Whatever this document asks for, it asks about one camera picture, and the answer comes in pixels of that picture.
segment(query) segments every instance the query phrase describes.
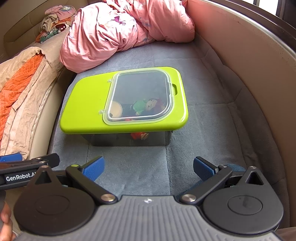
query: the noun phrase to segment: black circular mount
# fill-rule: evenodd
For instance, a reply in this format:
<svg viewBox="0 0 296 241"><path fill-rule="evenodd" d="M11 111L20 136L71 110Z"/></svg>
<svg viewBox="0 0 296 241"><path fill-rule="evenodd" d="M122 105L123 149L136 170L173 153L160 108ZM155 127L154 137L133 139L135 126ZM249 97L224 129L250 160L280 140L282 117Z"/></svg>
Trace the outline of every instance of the black circular mount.
<svg viewBox="0 0 296 241"><path fill-rule="evenodd" d="M87 193L48 183L25 190L15 204L14 215L24 231L56 236L82 227L94 210L94 201Z"/></svg>
<svg viewBox="0 0 296 241"><path fill-rule="evenodd" d="M258 235L274 230L284 211L274 191L262 185L220 189L208 195L202 207L214 225L240 235Z"/></svg>

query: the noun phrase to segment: folded cloth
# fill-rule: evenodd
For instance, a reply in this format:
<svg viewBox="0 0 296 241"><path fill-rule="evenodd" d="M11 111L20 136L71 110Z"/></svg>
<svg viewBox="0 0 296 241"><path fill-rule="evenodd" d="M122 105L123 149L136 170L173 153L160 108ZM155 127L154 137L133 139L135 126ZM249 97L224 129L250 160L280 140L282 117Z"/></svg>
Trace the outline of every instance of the folded cloth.
<svg viewBox="0 0 296 241"><path fill-rule="evenodd" d="M105 0L78 10L60 50L60 61L76 73L117 51L155 40L190 42L194 23L179 0Z"/></svg>
<svg viewBox="0 0 296 241"><path fill-rule="evenodd" d="M39 31L40 32L42 32L43 30L45 32L51 31L53 27L58 23L58 21L59 19L56 14L50 14L46 16L40 24Z"/></svg>
<svg viewBox="0 0 296 241"><path fill-rule="evenodd" d="M43 58L39 53L27 60L16 73L6 81L0 91L0 145L7 118L12 105L30 83Z"/></svg>
<svg viewBox="0 0 296 241"><path fill-rule="evenodd" d="M54 23L52 29L49 32L42 30L41 33L36 37L36 43L43 43L45 40L49 39L50 37L63 32L66 28L69 28L72 25L74 17L69 17L64 20L58 20L57 23Z"/></svg>
<svg viewBox="0 0 296 241"><path fill-rule="evenodd" d="M50 32L43 33L40 37L40 43L43 43L45 40L51 38L52 36L55 36L56 34L59 34L60 32L63 32L66 28L69 28L70 26L65 23L57 24Z"/></svg>
<svg viewBox="0 0 296 241"><path fill-rule="evenodd" d="M60 21L75 16L76 15L76 9L72 6L54 6L52 8L49 8L45 11L45 15L53 14L55 13Z"/></svg>

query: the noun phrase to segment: human hand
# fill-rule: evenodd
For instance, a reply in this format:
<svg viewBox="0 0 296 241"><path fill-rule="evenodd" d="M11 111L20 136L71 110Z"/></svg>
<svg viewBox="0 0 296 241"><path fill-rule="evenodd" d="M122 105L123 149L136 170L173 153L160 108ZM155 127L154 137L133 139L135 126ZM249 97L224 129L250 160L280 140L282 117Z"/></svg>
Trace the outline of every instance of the human hand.
<svg viewBox="0 0 296 241"><path fill-rule="evenodd" d="M4 207L1 211L1 220L3 221L3 226L0 232L0 241L13 241L16 235L12 232L12 220L11 209L5 202Z"/></svg>

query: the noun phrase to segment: pink blanket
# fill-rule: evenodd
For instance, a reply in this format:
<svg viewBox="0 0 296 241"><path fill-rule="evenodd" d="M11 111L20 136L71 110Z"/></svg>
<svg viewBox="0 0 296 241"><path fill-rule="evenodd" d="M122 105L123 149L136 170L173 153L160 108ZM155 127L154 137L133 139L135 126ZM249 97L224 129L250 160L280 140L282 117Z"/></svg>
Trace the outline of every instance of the pink blanket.
<svg viewBox="0 0 296 241"><path fill-rule="evenodd" d="M190 42L194 23L179 0L105 0L78 10L60 50L60 61L76 73L117 51L151 43Z"/></svg>

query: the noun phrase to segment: plastic storage box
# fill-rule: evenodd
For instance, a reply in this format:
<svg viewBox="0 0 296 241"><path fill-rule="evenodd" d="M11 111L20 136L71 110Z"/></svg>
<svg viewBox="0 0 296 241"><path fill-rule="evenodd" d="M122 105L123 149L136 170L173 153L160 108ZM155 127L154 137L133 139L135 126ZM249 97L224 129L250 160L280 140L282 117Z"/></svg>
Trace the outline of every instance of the plastic storage box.
<svg viewBox="0 0 296 241"><path fill-rule="evenodd" d="M77 82L63 111L66 134L95 146L168 145L188 109L179 72L170 67L99 74Z"/></svg>

